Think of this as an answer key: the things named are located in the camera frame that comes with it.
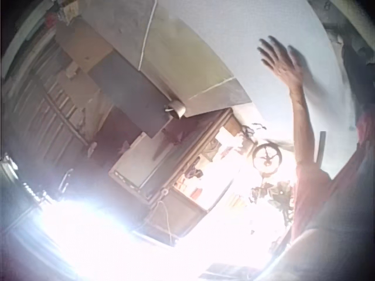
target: white ceiling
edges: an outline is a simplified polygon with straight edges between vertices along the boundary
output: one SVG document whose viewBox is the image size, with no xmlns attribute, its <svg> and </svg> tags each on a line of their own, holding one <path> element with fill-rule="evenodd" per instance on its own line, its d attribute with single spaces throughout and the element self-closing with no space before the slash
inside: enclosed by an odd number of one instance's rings
<svg viewBox="0 0 375 281">
<path fill-rule="evenodd" d="M 306 96 L 315 138 L 328 131 L 323 168 L 334 175 L 356 147 L 353 102 L 333 47 L 307 1 L 159 0 L 189 25 L 226 63 L 254 104 L 234 107 L 239 120 L 265 119 L 270 134 L 292 139 L 288 89 L 260 63 L 259 38 L 273 35 L 305 57 L 313 80 Z"/>
</svg>

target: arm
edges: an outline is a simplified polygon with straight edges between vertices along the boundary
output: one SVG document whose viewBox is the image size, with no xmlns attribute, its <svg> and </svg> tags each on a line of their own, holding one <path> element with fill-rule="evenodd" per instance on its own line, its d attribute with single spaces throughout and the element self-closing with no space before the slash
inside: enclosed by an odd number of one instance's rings
<svg viewBox="0 0 375 281">
<path fill-rule="evenodd" d="M 270 36 L 270 43 L 261 39 L 258 51 L 262 62 L 290 90 L 294 117 L 294 148 L 296 162 L 313 163 L 315 138 L 303 89 L 302 67 L 294 49 L 285 47 Z"/>
</svg>

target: person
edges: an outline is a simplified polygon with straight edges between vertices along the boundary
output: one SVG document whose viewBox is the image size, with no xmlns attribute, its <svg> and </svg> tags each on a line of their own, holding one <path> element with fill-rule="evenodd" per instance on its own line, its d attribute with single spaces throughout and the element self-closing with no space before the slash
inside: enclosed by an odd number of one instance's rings
<svg viewBox="0 0 375 281">
<path fill-rule="evenodd" d="M 314 162 L 298 52 L 271 36 L 260 42 L 261 61 L 289 88 L 298 181 L 292 244 L 256 281 L 375 280 L 375 106 L 361 106 L 366 110 L 357 122 L 357 150 L 331 180 Z M 367 94 L 374 95 L 374 88 Z"/>
</svg>

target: hand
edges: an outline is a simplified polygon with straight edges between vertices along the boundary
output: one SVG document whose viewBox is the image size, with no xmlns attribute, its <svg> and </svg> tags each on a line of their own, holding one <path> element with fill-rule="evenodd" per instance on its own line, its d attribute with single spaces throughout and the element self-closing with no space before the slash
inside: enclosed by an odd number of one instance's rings
<svg viewBox="0 0 375 281">
<path fill-rule="evenodd" d="M 302 67 L 295 50 L 286 48 L 274 37 L 269 36 L 271 44 L 260 39 L 261 47 L 258 51 L 262 55 L 262 62 L 291 90 L 300 91 L 303 85 Z"/>
</svg>

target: bicycle wheel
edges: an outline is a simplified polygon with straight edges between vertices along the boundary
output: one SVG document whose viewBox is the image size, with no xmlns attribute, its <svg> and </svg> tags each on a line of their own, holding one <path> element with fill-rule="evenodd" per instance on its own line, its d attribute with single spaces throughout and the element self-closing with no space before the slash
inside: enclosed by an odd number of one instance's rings
<svg viewBox="0 0 375 281">
<path fill-rule="evenodd" d="M 281 151 L 274 143 L 257 146 L 252 157 L 253 166 L 262 174 L 262 177 L 270 177 L 276 173 L 282 163 Z"/>
</svg>

